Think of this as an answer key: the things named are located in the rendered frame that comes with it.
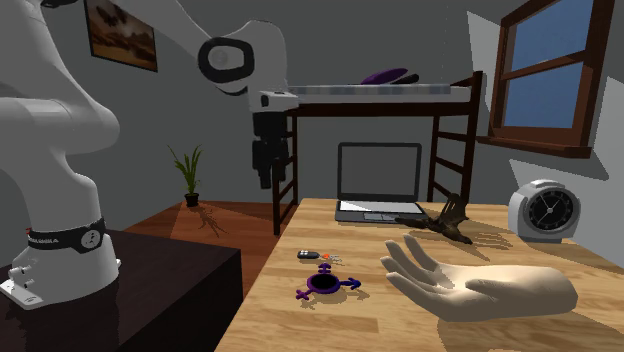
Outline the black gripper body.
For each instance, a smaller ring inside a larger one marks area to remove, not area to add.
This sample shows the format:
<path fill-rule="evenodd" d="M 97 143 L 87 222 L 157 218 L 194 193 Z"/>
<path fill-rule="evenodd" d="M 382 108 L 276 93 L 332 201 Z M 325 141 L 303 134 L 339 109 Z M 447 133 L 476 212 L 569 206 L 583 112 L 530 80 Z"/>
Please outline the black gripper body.
<path fill-rule="evenodd" d="M 287 137 L 287 115 L 285 112 L 256 112 L 252 114 L 253 132 L 267 145 L 278 144 Z"/>

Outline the green potted plant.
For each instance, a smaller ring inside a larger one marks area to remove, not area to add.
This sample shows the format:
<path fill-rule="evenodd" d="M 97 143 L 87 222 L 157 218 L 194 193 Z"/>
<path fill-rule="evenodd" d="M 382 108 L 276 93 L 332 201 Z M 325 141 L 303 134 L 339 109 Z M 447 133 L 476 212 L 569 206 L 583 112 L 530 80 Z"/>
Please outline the green potted plant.
<path fill-rule="evenodd" d="M 201 181 L 196 178 L 197 164 L 202 154 L 200 149 L 201 145 L 194 148 L 191 155 L 184 154 L 183 159 L 177 157 L 173 149 L 168 146 L 173 158 L 175 167 L 181 171 L 186 183 L 186 194 L 184 195 L 186 205 L 191 207 L 197 207 L 199 205 L 199 194 L 196 192 L 196 188 L 201 184 Z"/>

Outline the black key fob with keys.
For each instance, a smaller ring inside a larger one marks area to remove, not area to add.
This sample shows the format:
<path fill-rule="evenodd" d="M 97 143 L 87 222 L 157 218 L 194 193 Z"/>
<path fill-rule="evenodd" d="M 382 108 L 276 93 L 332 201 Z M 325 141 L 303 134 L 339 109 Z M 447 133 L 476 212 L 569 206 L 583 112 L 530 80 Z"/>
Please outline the black key fob with keys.
<path fill-rule="evenodd" d="M 316 251 L 300 250 L 297 253 L 299 260 L 325 260 L 330 262 L 341 262 L 342 259 L 338 255 L 322 254 Z"/>

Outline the grey open laptop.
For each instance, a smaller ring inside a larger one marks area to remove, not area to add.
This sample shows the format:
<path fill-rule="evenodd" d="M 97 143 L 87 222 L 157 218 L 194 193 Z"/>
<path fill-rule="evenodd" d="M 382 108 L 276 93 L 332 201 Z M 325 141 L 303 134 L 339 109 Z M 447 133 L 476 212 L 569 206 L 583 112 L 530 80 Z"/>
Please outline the grey open laptop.
<path fill-rule="evenodd" d="M 418 204 L 422 146 L 404 142 L 341 142 L 337 159 L 338 222 L 395 224 L 424 220 Z"/>

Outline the dark wooden loft bed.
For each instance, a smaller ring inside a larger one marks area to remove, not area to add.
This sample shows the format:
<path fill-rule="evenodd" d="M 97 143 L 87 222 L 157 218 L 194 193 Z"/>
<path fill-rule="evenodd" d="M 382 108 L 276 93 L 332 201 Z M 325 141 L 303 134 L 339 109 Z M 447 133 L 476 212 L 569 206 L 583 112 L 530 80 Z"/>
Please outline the dark wooden loft bed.
<path fill-rule="evenodd" d="M 470 197 L 476 130 L 484 73 L 475 71 L 466 79 L 451 84 L 412 85 L 326 85 L 300 86 L 296 89 L 302 100 L 285 115 L 291 119 L 291 129 L 285 136 L 292 140 L 291 154 L 277 162 L 292 165 L 292 180 L 284 187 L 272 183 L 273 233 L 278 236 L 281 224 L 290 210 L 299 203 L 298 185 L 298 127 L 300 117 L 431 117 L 431 155 L 427 183 L 427 200 L 433 192 L 449 195 L 450 191 L 435 180 L 438 164 L 461 175 L 460 195 Z M 465 144 L 462 164 L 437 155 L 441 138 Z"/>

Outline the dark robot stand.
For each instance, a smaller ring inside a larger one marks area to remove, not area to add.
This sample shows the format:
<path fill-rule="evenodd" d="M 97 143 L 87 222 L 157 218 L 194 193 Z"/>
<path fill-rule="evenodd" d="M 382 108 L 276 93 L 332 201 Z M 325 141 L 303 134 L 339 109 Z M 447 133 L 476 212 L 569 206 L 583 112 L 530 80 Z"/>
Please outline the dark robot stand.
<path fill-rule="evenodd" d="M 0 297 L 0 352 L 214 352 L 243 301 L 236 248 L 114 231 L 118 278 L 30 311 Z"/>

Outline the light wooden table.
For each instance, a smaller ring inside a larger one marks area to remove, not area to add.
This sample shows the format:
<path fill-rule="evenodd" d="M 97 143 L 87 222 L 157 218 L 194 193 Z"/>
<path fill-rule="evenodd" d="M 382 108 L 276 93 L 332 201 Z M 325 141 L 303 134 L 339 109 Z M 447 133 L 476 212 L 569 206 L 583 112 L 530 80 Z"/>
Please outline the light wooden table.
<path fill-rule="evenodd" d="M 566 314 L 449 323 L 415 305 L 385 276 L 387 240 L 404 228 L 339 223 L 332 199 L 304 199 L 221 339 L 216 352 L 624 352 L 624 268 L 572 241 L 526 243 L 508 227 L 503 205 L 471 204 L 460 244 L 421 231 L 433 258 L 451 264 L 517 264 L 560 270 L 579 299 Z M 341 262 L 299 260 L 300 250 Z M 340 280 L 361 282 L 333 294 L 306 291 L 323 263 Z"/>

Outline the dark winged creature figure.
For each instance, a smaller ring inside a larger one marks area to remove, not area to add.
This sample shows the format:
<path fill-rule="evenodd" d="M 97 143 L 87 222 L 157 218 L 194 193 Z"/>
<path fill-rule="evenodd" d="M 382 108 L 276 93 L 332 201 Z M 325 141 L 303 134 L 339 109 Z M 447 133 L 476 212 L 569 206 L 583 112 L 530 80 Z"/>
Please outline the dark winged creature figure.
<path fill-rule="evenodd" d="M 429 229 L 440 233 L 453 241 L 464 244 L 472 244 L 473 241 L 469 237 L 463 235 L 458 229 L 458 225 L 461 222 L 468 220 L 465 212 L 466 205 L 467 203 L 461 198 L 460 195 L 450 193 L 442 212 L 437 217 L 427 217 L 422 219 L 396 217 L 395 221 L 411 228 Z"/>

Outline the beige hand sculpture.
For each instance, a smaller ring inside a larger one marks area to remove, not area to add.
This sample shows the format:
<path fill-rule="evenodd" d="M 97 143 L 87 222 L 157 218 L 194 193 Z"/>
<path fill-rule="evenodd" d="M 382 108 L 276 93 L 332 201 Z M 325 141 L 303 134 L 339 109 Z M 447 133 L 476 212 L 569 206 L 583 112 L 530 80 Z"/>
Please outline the beige hand sculpture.
<path fill-rule="evenodd" d="M 578 293 L 552 267 L 524 265 L 464 266 L 430 257 L 415 237 L 405 234 L 407 255 L 394 240 L 380 259 L 386 278 L 415 304 L 447 322 L 477 322 L 563 314 Z"/>

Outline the white alarm clock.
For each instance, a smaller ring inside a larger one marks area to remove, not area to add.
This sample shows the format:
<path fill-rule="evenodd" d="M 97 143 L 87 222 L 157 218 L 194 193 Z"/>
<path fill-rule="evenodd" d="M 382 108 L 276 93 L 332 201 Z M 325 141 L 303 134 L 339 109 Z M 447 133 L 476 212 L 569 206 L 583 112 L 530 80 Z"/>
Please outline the white alarm clock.
<path fill-rule="evenodd" d="M 564 184 L 538 179 L 511 196 L 508 227 L 525 242 L 561 243 L 574 236 L 580 213 L 579 199 Z"/>

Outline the brown framed window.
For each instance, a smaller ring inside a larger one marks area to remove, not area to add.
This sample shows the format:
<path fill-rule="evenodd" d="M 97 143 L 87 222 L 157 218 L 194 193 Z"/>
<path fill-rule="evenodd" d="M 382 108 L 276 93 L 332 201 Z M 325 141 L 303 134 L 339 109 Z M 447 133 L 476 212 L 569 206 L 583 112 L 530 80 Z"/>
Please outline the brown framed window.
<path fill-rule="evenodd" d="M 504 16 L 484 144 L 587 159 L 616 0 L 526 0 Z"/>

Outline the framed brown wall picture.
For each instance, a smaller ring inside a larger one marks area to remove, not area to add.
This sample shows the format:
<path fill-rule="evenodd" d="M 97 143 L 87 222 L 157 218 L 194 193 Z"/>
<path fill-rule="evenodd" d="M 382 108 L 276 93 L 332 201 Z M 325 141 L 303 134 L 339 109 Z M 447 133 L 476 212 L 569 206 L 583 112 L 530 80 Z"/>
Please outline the framed brown wall picture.
<path fill-rule="evenodd" d="M 154 30 L 110 0 L 83 0 L 93 57 L 158 71 Z"/>

